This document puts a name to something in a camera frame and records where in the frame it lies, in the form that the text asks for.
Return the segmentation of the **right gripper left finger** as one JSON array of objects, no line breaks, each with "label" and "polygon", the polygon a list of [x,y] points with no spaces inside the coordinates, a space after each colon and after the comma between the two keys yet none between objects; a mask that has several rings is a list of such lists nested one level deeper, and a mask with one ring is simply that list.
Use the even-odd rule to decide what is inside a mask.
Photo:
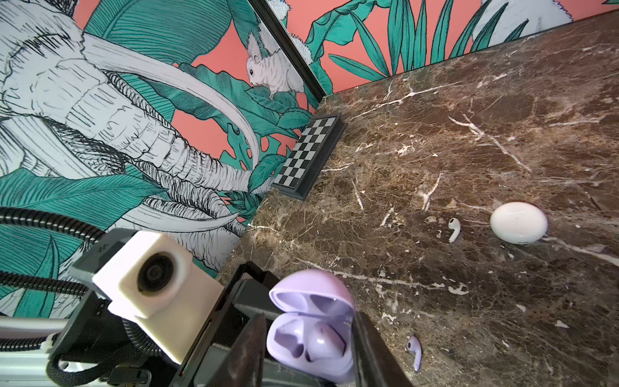
[{"label": "right gripper left finger", "polygon": [[254,315],[211,377],[208,386],[260,387],[266,350],[267,323]]}]

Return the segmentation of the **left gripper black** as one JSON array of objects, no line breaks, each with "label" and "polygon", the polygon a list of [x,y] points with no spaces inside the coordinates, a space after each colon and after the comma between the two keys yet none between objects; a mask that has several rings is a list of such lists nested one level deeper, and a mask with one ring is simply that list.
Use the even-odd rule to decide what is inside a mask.
[{"label": "left gripper black", "polygon": [[251,261],[241,264],[216,302],[170,385],[209,385],[254,316],[264,316],[266,327],[271,327],[281,311],[271,302],[269,290],[279,280],[279,277]]}]

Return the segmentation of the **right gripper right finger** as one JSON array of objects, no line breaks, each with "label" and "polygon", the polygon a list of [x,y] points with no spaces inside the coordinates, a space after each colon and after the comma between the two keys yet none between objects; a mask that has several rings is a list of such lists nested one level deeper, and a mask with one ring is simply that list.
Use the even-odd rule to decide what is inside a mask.
[{"label": "right gripper right finger", "polygon": [[355,386],[413,386],[366,313],[355,313],[351,332]]}]

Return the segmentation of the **purple earbud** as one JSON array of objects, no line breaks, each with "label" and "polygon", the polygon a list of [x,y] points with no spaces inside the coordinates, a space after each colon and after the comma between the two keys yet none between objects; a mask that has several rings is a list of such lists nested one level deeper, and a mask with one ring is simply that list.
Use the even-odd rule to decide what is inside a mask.
[{"label": "purple earbud", "polygon": [[319,322],[310,330],[306,340],[306,359],[309,362],[334,360],[343,357],[346,343],[330,325]]},{"label": "purple earbud", "polygon": [[409,337],[409,340],[406,344],[406,351],[414,356],[414,371],[419,372],[422,366],[423,351],[421,342],[416,336],[411,335],[411,337]]}]

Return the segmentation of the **purple earbud charging case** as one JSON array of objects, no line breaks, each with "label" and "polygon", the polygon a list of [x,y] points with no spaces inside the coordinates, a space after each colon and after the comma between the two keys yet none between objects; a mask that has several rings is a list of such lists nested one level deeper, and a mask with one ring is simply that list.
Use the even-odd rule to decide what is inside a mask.
[{"label": "purple earbud charging case", "polygon": [[335,384],[352,382],[356,308],[348,287],[332,273],[306,269],[279,281],[269,298],[281,311],[267,335],[269,355]]}]

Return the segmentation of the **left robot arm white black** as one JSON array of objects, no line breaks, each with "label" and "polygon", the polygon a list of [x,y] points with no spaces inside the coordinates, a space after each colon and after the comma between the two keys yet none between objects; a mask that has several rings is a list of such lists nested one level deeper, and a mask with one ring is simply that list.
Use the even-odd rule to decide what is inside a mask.
[{"label": "left robot arm white black", "polygon": [[61,214],[1,210],[21,323],[68,312],[45,372],[60,386],[334,386],[351,375],[352,302],[330,274],[280,279],[252,262],[227,285],[168,235],[106,232]]}]

